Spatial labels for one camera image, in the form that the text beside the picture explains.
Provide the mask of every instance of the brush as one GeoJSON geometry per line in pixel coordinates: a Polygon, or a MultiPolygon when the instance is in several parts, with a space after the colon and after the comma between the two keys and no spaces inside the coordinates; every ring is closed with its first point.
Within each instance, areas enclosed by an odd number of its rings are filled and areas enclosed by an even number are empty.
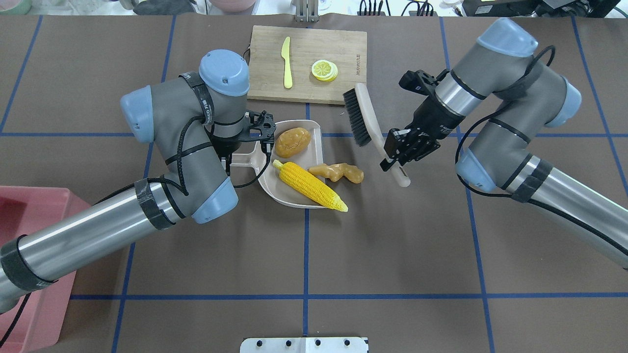
{"type": "MultiPolygon", "coordinates": [[[[351,131],[353,132],[355,143],[358,146],[366,146],[373,141],[376,150],[382,158],[388,159],[388,154],[384,149],[384,136],[379,129],[377,116],[369,97],[369,91],[366,84],[358,82],[355,88],[345,92],[342,97],[345,101],[347,113],[349,113],[349,122],[351,123],[351,131]]],[[[410,185],[410,178],[399,164],[395,164],[389,170],[400,187],[410,185]]]]}

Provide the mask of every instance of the table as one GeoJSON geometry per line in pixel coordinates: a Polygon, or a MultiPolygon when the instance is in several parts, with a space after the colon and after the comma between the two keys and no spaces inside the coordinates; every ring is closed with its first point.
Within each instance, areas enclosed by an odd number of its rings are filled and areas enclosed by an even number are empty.
{"type": "MultiPolygon", "coordinates": [[[[580,90],[566,125],[530,145],[628,207],[628,23],[516,19],[556,45],[553,69],[580,90]]],[[[368,81],[383,130],[421,102],[406,70],[454,65],[492,19],[330,14],[314,28],[369,34],[368,81]]],[[[0,183],[67,187],[88,202],[165,168],[129,132],[119,98],[195,70],[207,51],[242,53],[254,24],[292,16],[27,16],[0,22],[0,183]]],[[[480,106],[465,131],[495,109],[480,106]]],[[[60,341],[41,352],[237,352],[246,337],[358,335],[372,352],[625,352],[628,276],[539,212],[470,195],[460,133],[410,163],[409,188],[359,148],[341,106],[250,101],[277,121],[322,126],[325,161],[363,184],[333,188],[350,212],[282,206],[259,185],[209,224],[157,232],[77,273],[60,341]]],[[[236,169],[234,183],[252,171],[236,169]]]]}

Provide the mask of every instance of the wooden cutting board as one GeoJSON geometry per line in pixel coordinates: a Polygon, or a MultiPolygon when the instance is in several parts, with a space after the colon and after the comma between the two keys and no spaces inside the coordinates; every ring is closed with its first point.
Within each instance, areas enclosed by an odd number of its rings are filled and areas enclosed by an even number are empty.
{"type": "Polygon", "coordinates": [[[366,82],[366,32],[254,26],[251,36],[250,99],[344,104],[342,94],[366,82]],[[281,46],[290,37],[293,86],[283,87],[281,46]],[[338,77],[322,82],[311,74],[315,61],[338,67],[338,77]]]}

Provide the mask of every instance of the corn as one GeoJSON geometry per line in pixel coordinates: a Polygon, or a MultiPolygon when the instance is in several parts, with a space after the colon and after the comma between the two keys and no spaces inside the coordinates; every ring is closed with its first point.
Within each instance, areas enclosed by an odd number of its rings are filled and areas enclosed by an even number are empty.
{"type": "Polygon", "coordinates": [[[274,160],[273,166],[279,170],[279,179],[313,201],[328,209],[341,212],[349,210],[337,193],[299,165],[293,162],[282,163],[274,160]]]}

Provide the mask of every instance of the light blue cap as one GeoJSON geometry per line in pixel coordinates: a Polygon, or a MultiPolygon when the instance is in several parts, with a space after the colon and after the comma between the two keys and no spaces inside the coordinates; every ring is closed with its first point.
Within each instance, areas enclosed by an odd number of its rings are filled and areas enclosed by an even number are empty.
{"type": "Polygon", "coordinates": [[[151,86],[134,90],[120,98],[120,107],[135,138],[142,143],[154,140],[151,86]]]}
{"type": "Polygon", "coordinates": [[[534,53],[539,42],[509,18],[499,18],[477,38],[476,42],[493,52],[526,58],[534,53]]]}
{"type": "Polygon", "coordinates": [[[207,53],[200,61],[198,73],[216,92],[232,97],[249,92],[249,66],[230,50],[216,49],[207,53]]]}
{"type": "Polygon", "coordinates": [[[497,187],[470,149],[467,149],[462,158],[456,163],[456,173],[467,179],[470,185],[478,187],[484,192],[493,191],[497,187]]]}
{"type": "Polygon", "coordinates": [[[237,205],[237,194],[231,178],[227,177],[214,193],[192,214],[198,224],[207,223],[234,209],[237,205]]]}
{"type": "Polygon", "coordinates": [[[564,76],[563,80],[565,80],[565,84],[567,85],[565,102],[563,103],[563,107],[560,109],[560,112],[558,112],[558,115],[556,115],[552,121],[545,124],[548,128],[555,128],[566,123],[567,120],[576,115],[576,112],[578,112],[580,104],[582,103],[582,95],[580,95],[580,91],[578,91],[576,87],[572,86],[564,76]]]}

